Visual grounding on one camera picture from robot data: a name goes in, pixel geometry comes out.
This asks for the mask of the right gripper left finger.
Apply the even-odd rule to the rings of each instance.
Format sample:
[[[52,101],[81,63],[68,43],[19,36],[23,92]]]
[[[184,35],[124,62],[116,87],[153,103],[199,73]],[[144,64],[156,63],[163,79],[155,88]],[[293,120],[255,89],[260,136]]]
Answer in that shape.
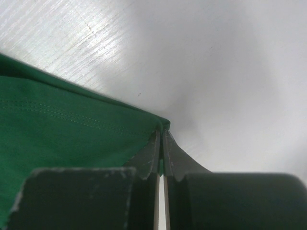
[[[9,230],[156,230],[160,133],[121,167],[37,168],[10,211]]]

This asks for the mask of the green t shirt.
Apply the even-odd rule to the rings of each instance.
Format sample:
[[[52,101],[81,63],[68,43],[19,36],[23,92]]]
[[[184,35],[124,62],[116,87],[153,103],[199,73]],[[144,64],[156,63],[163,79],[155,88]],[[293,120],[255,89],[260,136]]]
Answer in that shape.
[[[118,167],[170,121],[0,57],[0,225],[40,167]]]

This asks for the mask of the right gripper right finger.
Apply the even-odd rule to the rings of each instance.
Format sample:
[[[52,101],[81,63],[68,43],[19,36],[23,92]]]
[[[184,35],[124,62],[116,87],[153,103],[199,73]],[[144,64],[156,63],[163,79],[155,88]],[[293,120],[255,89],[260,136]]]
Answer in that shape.
[[[169,230],[304,230],[307,189],[284,173],[211,172],[163,132]]]

